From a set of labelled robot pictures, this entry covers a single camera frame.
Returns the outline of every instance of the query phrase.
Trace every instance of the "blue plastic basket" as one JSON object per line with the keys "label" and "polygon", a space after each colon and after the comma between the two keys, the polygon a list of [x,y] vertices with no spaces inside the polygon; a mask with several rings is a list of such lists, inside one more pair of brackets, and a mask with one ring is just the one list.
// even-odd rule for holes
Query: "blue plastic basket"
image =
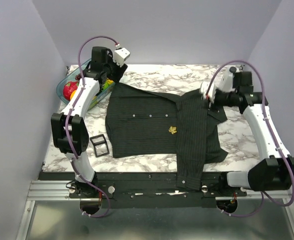
{"label": "blue plastic basket", "polygon": [[[88,59],[86,62],[84,62],[81,65],[82,69],[85,69],[85,67],[87,66],[87,64],[89,63],[91,59]],[[60,98],[60,100],[65,103],[68,104],[69,101],[64,97],[63,95],[63,89],[64,86],[66,85],[66,83],[70,82],[70,81],[76,81],[75,77],[80,73],[81,71],[79,70],[79,67],[77,69],[75,69],[72,73],[70,73],[68,76],[66,76],[63,80],[60,81],[60,83],[58,83],[57,87],[56,87],[56,93],[58,95],[58,97]],[[108,93],[111,92],[111,90],[114,88],[115,83],[110,84],[104,91],[102,91],[98,96],[96,96],[92,101],[91,104],[88,108],[92,109],[100,100],[102,100]]]}

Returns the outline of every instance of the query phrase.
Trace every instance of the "red fruit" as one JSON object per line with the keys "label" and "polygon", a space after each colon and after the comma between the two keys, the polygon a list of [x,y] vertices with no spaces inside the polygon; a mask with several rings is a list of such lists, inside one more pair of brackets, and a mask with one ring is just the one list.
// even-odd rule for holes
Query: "red fruit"
{"label": "red fruit", "polygon": [[62,90],[62,94],[63,94],[64,98],[70,101],[71,95],[72,95],[73,91],[75,91],[78,88],[78,85],[79,85],[78,81],[67,82]]}

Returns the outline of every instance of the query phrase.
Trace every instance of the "marble table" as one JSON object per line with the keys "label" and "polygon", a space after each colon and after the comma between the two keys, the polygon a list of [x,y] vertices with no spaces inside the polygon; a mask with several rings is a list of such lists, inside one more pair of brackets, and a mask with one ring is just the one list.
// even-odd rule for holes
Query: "marble table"
{"label": "marble table", "polygon": [[[154,92],[182,95],[198,89],[202,81],[209,82],[219,66],[217,65],[129,65],[122,83]],[[222,72],[217,76],[219,82]],[[93,145],[89,142],[87,153],[96,172],[176,172],[175,154],[137,155],[113,158],[112,145],[105,128],[105,116],[110,94],[99,102],[85,116],[89,136],[104,134],[110,154],[95,157]],[[66,105],[61,103],[59,111]],[[259,162],[258,149],[252,131],[237,108],[225,107],[228,120],[218,125],[221,147],[228,152],[220,163],[205,164],[204,172],[249,170]],[[43,166],[45,172],[72,172],[65,155],[54,147],[50,140]]]}

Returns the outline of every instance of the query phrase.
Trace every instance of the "gray wall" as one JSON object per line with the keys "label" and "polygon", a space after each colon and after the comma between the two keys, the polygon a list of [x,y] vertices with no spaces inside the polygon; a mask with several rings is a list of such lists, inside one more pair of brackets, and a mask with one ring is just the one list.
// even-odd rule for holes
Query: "gray wall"
{"label": "gray wall", "polygon": [[272,119],[294,156],[294,0],[282,0],[249,61],[263,77]]}
{"label": "gray wall", "polygon": [[75,64],[80,45],[95,35],[123,43],[129,63],[222,64],[249,57],[281,0],[33,2],[66,64]]}
{"label": "gray wall", "polygon": [[0,0],[0,240],[15,239],[66,67],[31,0]]}

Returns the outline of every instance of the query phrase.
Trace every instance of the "gold maple leaf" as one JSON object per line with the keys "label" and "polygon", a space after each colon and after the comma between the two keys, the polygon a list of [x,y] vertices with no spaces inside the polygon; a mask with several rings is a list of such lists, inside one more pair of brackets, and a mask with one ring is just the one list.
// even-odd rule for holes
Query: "gold maple leaf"
{"label": "gold maple leaf", "polygon": [[177,133],[177,127],[175,126],[170,126],[169,130],[168,130],[171,134],[175,134]]}

